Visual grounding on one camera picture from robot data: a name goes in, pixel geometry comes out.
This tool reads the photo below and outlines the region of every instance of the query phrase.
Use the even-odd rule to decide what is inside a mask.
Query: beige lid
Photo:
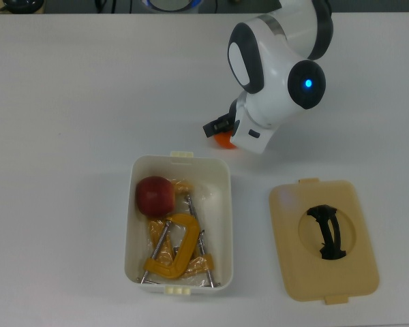
[[[269,197],[271,221],[280,268],[288,294],[298,301],[324,299],[326,304],[348,302],[349,296],[374,292],[379,276],[353,185],[317,178],[281,185]],[[322,259],[324,238],[310,208],[336,208],[341,250],[346,256]],[[331,222],[329,228],[333,234]]]

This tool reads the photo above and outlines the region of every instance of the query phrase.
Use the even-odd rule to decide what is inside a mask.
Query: red apple
[[[175,209],[174,187],[164,177],[146,177],[136,185],[136,204],[143,215],[163,217]]]

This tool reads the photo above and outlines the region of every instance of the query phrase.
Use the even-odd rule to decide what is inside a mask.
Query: white table
[[[0,326],[409,324],[409,14],[335,14],[322,103],[266,153],[202,125],[241,89],[226,47],[248,16],[0,16]],[[123,270],[130,170],[193,151],[232,172],[234,279],[217,296],[141,291]],[[285,292],[268,194],[356,187],[380,273],[346,305]]]

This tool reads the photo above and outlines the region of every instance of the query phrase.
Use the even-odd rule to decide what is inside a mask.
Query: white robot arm
[[[232,131],[230,142],[262,153],[277,128],[316,106],[326,88],[320,58],[333,35],[327,0],[280,0],[274,12],[239,23],[228,61],[244,91],[229,113],[203,128],[207,137]]]

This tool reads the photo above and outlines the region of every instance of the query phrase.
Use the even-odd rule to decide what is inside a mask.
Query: white plastic box
[[[144,263],[149,257],[149,231],[147,218],[136,208],[135,188],[141,179],[153,175],[170,180],[185,179],[197,186],[194,204],[200,227],[205,230],[206,250],[213,256],[213,276],[221,284],[219,287],[186,285],[182,279],[159,285],[140,283]],[[224,161],[174,153],[170,157],[147,155],[135,162],[130,183],[125,273],[142,289],[165,294],[212,294],[230,284],[233,276],[232,198],[230,172]]]

